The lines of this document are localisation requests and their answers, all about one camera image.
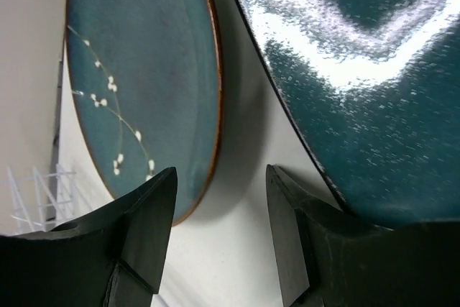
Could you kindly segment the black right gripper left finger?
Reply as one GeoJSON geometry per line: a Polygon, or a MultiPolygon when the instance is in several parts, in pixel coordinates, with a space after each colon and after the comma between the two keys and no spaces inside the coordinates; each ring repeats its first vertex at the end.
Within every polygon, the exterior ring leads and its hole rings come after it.
{"type": "Polygon", "coordinates": [[[3,306],[149,306],[158,293],[178,177],[166,168],[132,192],[48,232],[1,238],[3,306]]]}

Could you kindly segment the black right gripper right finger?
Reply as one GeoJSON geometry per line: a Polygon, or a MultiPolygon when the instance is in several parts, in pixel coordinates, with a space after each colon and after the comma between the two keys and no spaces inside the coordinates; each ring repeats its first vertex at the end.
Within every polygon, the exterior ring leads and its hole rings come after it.
{"type": "Polygon", "coordinates": [[[285,306],[457,306],[459,223],[390,230],[316,198],[281,167],[266,169],[285,306]]]}

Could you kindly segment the blue round floral plate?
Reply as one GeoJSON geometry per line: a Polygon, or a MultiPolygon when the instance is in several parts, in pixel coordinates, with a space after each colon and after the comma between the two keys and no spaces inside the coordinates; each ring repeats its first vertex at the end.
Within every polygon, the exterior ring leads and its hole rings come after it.
{"type": "Polygon", "coordinates": [[[118,198],[174,167],[174,223],[201,201],[222,125],[213,0],[66,0],[75,110],[93,165],[118,198]]]}

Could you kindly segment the teal square plate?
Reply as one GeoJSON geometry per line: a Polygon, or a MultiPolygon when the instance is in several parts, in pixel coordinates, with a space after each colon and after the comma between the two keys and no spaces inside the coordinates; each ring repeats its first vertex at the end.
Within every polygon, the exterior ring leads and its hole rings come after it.
{"type": "Polygon", "coordinates": [[[236,0],[339,205],[396,228],[459,217],[459,0],[236,0]]]}

